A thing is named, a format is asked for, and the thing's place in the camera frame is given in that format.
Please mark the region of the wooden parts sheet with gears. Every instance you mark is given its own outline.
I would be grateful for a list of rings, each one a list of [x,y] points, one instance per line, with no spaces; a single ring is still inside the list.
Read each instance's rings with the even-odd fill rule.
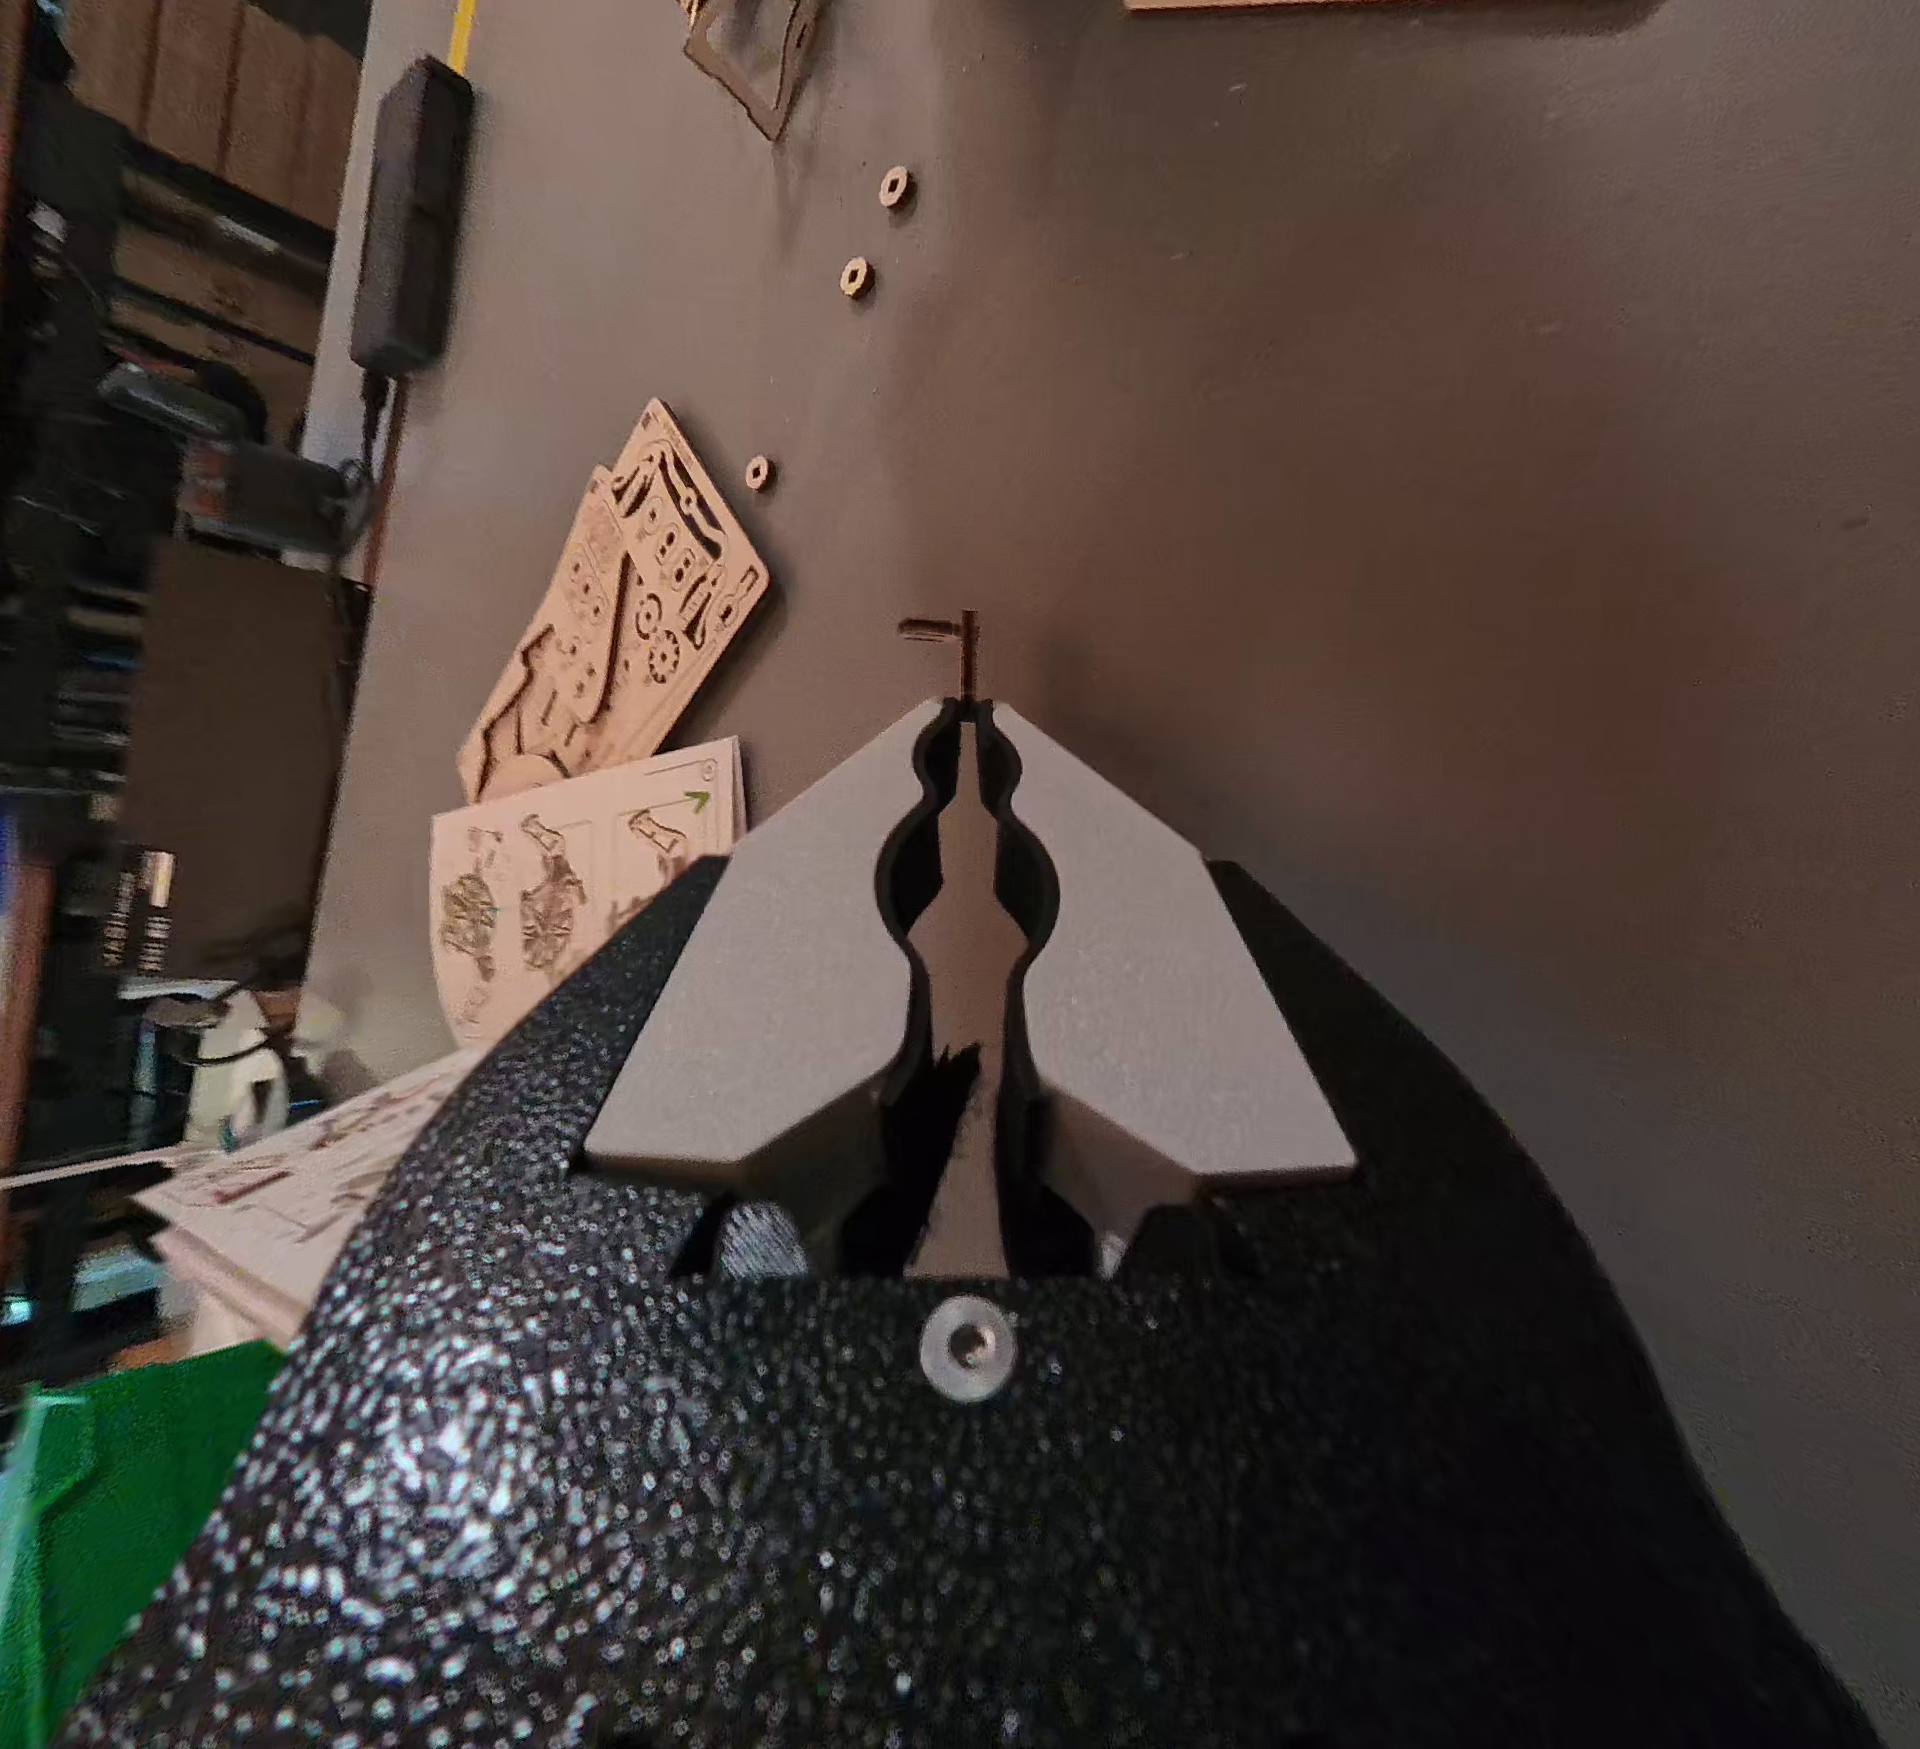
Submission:
[[[595,492],[612,551],[606,693],[595,766],[665,749],[695,696],[770,598],[770,569],[699,462],[664,401],[646,401],[624,451],[599,467]]]

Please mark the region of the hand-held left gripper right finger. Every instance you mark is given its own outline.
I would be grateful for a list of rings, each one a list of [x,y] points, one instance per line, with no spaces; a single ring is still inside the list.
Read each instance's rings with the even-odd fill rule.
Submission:
[[[1011,706],[979,711],[979,796],[1020,930],[995,1104],[1008,1270],[1101,1276],[1162,1210],[1349,1177],[1201,850]]]

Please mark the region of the green plastic bin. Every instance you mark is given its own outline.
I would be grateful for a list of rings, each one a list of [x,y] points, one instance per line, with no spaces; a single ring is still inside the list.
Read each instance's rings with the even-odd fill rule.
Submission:
[[[275,1347],[40,1390],[2,1452],[2,1747],[46,1747],[253,1441]]]

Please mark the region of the wooden link with pin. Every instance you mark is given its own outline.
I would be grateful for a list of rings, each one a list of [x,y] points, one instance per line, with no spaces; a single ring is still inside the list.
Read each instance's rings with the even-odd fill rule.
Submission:
[[[897,633],[917,645],[952,646],[955,652],[955,688],[952,698],[967,711],[979,706],[979,615],[960,610],[955,618],[901,618]]]

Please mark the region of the assembly instruction booklet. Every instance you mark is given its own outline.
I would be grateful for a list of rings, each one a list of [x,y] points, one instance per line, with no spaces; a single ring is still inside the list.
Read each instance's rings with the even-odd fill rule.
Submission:
[[[433,822],[427,920],[453,1055],[321,1110],[190,1114],[159,1219],[173,1356],[285,1349],[405,1149],[486,1052],[695,860],[747,827],[740,740],[521,789]]]

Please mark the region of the wooden parts sheet with slots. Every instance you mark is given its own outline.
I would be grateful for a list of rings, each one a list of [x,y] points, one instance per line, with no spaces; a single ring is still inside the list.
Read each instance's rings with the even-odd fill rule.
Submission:
[[[465,801],[589,769],[612,706],[624,595],[626,539],[612,467],[595,467],[542,603],[459,744]]]

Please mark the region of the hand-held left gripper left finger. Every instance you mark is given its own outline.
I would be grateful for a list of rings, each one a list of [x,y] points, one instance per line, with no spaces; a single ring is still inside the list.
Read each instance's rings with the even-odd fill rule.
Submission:
[[[913,947],[962,730],[962,698],[917,706],[732,846],[589,1128],[595,1171],[770,1206],[843,1276],[913,1263],[965,1110]]]

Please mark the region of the black power adapter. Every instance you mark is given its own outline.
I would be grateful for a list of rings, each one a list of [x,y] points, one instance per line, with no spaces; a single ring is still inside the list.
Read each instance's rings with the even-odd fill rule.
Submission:
[[[472,85],[418,55],[379,107],[348,354],[384,382],[444,357],[472,147]]]

